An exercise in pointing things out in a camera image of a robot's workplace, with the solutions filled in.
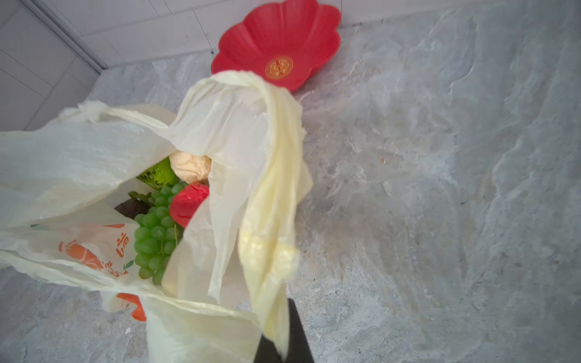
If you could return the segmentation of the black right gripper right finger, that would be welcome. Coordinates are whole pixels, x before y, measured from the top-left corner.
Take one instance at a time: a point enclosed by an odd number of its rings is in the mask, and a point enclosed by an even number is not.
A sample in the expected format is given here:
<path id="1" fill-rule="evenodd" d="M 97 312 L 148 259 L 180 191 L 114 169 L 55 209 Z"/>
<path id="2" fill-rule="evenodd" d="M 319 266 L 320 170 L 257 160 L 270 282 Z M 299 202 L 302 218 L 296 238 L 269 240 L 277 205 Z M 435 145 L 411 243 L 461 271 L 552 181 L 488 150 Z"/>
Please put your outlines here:
<path id="1" fill-rule="evenodd" d="M 285 363 L 314 363 L 313 354 L 300 320 L 296 304 L 288 299 L 290 318 L 289 349 Z"/>

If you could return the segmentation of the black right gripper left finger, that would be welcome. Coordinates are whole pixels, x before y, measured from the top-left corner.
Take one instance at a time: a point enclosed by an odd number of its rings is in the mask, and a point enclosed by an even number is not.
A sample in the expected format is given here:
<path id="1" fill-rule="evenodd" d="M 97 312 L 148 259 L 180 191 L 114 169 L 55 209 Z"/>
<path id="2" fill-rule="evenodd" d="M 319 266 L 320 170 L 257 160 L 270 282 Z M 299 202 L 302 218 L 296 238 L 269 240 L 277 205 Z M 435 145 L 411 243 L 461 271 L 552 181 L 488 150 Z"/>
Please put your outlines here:
<path id="1" fill-rule="evenodd" d="M 281 356 L 278 354 L 275 344 L 264 335 L 260 337 L 254 363 L 281 363 Z"/>

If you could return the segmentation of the cream plastic fruit-print bag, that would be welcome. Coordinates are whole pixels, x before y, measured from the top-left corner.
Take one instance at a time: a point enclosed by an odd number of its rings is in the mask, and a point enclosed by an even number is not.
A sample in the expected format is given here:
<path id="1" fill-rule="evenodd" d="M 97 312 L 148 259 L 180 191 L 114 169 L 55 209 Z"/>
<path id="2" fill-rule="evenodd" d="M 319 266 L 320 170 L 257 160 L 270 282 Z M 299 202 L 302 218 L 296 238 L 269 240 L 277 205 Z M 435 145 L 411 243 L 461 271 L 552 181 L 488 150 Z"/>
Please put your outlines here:
<path id="1" fill-rule="evenodd" d="M 139 298 L 152 362 L 251 362 L 261 338 L 286 358 L 295 216 L 312 187 L 302 107 L 286 89 L 226 71 L 178 113 L 87 101 L 33 132 L 1 135 L 1 264 L 41 281 Z M 212 161 L 209 197 L 162 284 L 139 278 L 134 220 L 116 211 L 136 177 L 175 151 Z"/>

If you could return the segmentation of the red flower-shaped plastic plate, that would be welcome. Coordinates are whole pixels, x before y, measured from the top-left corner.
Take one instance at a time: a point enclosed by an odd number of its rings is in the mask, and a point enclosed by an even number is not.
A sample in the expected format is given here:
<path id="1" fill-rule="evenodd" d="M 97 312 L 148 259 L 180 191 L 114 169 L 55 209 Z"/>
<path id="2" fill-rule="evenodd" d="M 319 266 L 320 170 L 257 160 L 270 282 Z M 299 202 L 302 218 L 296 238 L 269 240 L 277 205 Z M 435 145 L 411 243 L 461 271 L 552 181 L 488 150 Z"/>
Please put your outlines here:
<path id="1" fill-rule="evenodd" d="M 268 3 L 221 37 L 211 72 L 250 71 L 298 90 L 339 51 L 340 10 L 318 1 Z"/>

